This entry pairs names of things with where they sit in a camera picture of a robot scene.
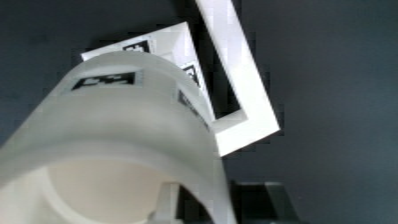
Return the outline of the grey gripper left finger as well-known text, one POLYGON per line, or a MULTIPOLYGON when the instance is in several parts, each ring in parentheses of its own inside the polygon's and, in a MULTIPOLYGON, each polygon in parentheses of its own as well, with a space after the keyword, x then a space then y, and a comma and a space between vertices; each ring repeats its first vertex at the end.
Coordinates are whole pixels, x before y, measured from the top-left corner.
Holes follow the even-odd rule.
POLYGON ((160 187, 155 211, 148 218, 148 224, 182 224, 182 220, 176 218, 178 199, 180 184, 173 182, 164 183, 160 187))

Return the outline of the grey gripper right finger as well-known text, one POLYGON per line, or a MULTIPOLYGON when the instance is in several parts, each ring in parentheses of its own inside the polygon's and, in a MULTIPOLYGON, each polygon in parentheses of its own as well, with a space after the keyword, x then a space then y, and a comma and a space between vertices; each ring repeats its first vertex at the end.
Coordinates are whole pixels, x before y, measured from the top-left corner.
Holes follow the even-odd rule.
POLYGON ((306 224, 299 218, 290 195, 281 182, 265 183, 267 193, 270 196, 270 204, 274 208, 274 218, 267 218, 261 224, 306 224))

